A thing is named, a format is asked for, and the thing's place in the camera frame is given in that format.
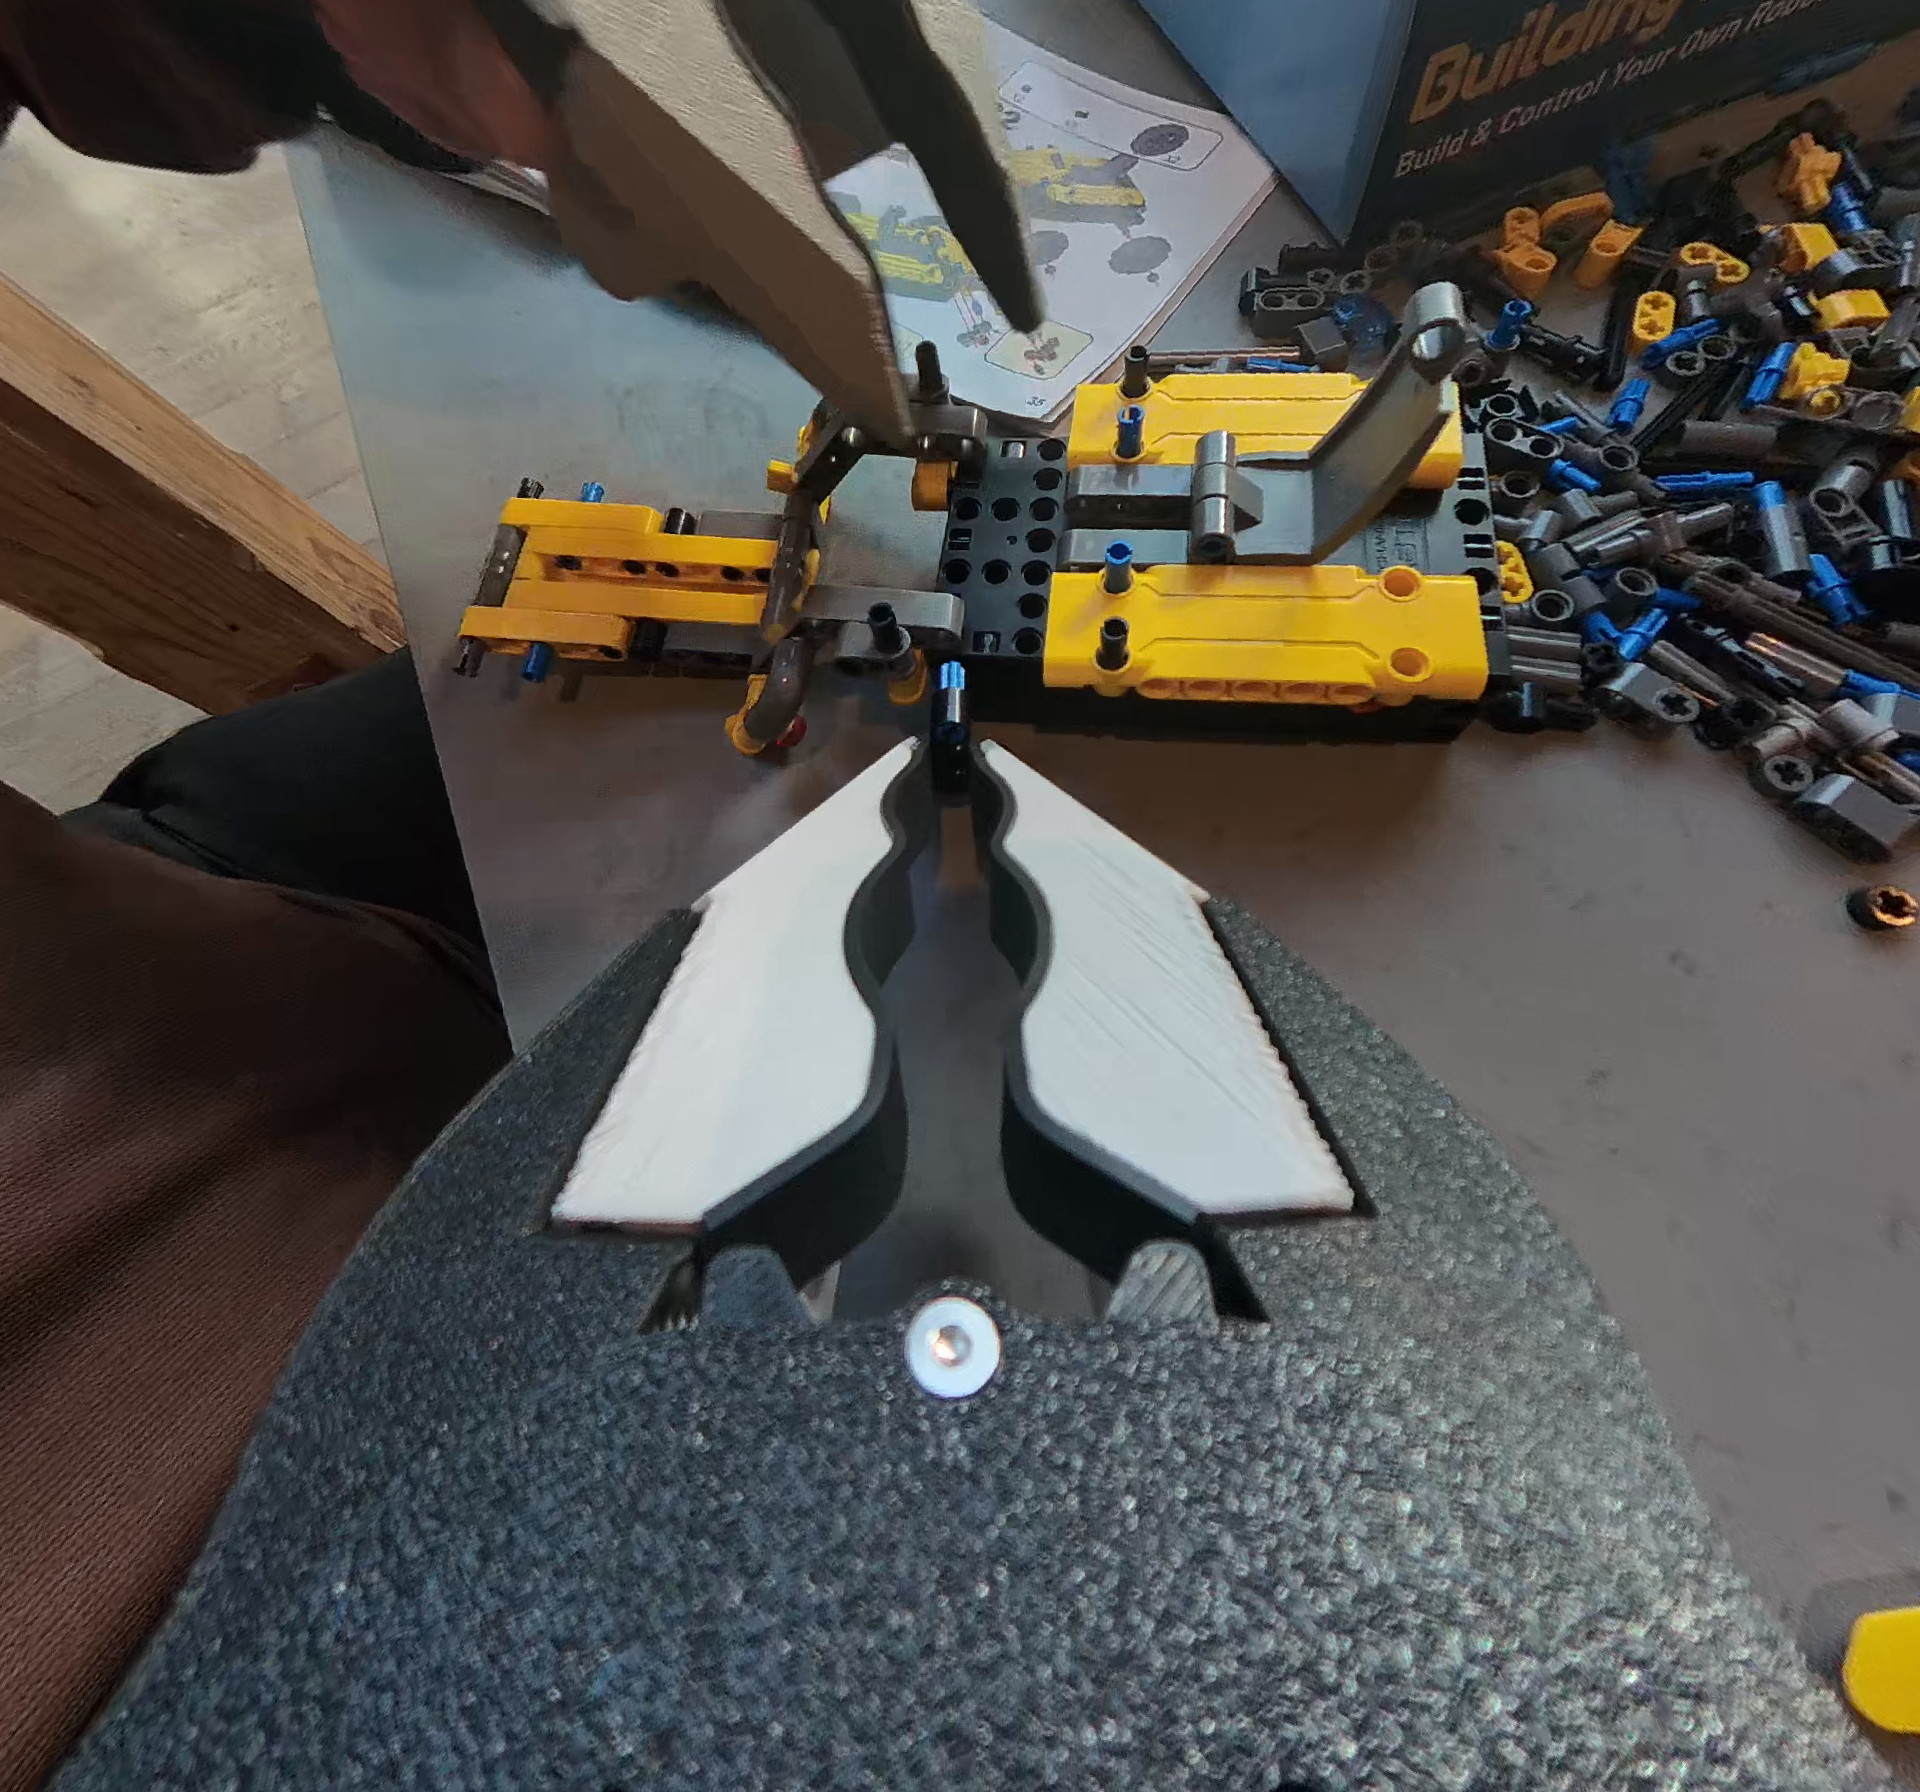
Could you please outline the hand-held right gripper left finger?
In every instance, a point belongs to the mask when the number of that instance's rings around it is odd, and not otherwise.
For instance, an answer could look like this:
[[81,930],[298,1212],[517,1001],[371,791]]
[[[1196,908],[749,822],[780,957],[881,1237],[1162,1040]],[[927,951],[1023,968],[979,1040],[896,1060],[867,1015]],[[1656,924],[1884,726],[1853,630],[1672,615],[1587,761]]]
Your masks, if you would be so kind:
[[881,990],[911,951],[927,747],[902,739],[691,900],[550,1228],[835,1274],[902,1184]]

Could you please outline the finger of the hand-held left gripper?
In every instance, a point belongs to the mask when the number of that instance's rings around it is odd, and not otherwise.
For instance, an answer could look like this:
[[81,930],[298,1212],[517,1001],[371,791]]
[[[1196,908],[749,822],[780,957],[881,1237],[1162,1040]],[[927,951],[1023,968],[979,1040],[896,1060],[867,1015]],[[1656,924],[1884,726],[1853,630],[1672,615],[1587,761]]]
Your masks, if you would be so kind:
[[714,0],[517,0],[560,40],[550,202],[612,301],[714,292],[835,411],[902,437],[878,263]]
[[721,0],[800,137],[902,146],[1016,330],[1042,325],[971,0]]

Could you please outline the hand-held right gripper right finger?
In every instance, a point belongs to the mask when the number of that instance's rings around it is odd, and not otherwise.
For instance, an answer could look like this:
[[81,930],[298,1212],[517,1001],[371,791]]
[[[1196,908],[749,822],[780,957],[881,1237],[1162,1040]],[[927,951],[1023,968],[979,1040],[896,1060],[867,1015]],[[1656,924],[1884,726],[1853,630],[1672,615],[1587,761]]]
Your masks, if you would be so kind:
[[971,747],[971,831],[1023,990],[998,1169],[1042,1244],[1096,1283],[1193,1244],[1210,1284],[1243,1284],[1227,1228],[1358,1212],[1203,883],[990,739]]

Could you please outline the yellow black brick vehicle model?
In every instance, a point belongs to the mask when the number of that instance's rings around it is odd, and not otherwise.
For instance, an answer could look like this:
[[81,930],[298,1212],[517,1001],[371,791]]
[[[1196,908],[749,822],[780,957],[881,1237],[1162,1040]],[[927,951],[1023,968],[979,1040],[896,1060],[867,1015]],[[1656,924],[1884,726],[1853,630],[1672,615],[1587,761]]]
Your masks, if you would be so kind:
[[601,492],[517,498],[498,517],[449,676],[740,667],[740,752],[800,739],[814,667],[927,691],[982,718],[1140,726],[1392,718],[1489,697],[1497,569],[1452,534],[1382,534],[1414,492],[1463,498],[1469,292],[1414,282],[1372,383],[1273,359],[1157,359],[1071,393],[1059,437],[998,437],[918,346],[902,437],[814,404],[780,514],[740,534],[685,504]]

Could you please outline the grey desk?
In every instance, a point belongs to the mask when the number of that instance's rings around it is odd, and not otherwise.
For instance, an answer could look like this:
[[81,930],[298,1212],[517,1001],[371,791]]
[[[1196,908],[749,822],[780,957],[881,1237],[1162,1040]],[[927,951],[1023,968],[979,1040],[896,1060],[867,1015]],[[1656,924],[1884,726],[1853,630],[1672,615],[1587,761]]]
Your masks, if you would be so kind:
[[[823,676],[792,761],[740,681],[449,676],[510,486],[743,514],[814,388],[557,237],[343,131],[290,146],[351,434],[401,591],[510,1043],[657,911],[867,766],[902,718]],[[1841,1657],[1913,1603],[1913,933],[1694,739],[1233,747],[982,726],[1245,908],[1533,1181],[1639,1350],[1734,1566]]]

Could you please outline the open instruction booklet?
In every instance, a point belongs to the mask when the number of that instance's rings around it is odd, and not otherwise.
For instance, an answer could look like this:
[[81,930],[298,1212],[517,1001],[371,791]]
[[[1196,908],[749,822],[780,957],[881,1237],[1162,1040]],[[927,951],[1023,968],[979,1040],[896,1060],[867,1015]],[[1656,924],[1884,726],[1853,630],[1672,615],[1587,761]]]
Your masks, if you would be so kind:
[[902,146],[823,188],[881,281],[902,371],[931,346],[956,404],[1053,425],[1165,325],[1281,172],[1221,112],[1124,87],[998,23],[982,54],[1042,292],[1031,338],[990,309]]

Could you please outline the person's brown sweater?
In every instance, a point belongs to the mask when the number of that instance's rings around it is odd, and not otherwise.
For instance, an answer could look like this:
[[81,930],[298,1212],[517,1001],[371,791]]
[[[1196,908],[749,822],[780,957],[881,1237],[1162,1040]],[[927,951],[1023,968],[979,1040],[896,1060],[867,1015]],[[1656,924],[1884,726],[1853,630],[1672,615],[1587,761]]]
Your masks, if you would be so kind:
[[315,1301],[503,1070],[431,911],[0,814],[0,1785],[175,1603]]

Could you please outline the blue cardboard kit box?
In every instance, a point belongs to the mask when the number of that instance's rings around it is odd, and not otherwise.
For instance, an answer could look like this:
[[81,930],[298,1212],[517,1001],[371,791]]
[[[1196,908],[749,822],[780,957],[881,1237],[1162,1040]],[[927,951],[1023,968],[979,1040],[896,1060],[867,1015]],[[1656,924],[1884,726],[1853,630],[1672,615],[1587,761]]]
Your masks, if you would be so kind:
[[1913,40],[1913,0],[1140,0],[1140,14],[1339,241],[1501,202]]

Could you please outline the wooden board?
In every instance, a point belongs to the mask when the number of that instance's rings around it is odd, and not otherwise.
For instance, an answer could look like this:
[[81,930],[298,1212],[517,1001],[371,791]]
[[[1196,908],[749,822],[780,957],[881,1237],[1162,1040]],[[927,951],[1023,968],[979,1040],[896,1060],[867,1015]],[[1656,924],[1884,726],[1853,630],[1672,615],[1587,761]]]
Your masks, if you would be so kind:
[[379,557],[20,282],[0,282],[0,600],[203,718],[401,649]]

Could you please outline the pile of blue grey brick parts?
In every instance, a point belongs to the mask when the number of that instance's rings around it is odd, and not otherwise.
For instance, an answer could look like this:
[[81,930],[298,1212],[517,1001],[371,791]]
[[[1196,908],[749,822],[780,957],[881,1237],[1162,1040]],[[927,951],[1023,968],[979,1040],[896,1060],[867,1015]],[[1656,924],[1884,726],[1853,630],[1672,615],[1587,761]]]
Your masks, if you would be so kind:
[[1794,104],[1684,172],[1621,146],[1599,188],[1474,241],[1392,223],[1243,272],[1281,368],[1372,371],[1405,292],[1469,301],[1463,425],[1501,620],[1480,726],[1694,734],[1834,856],[1920,825],[1920,282],[1913,137]]

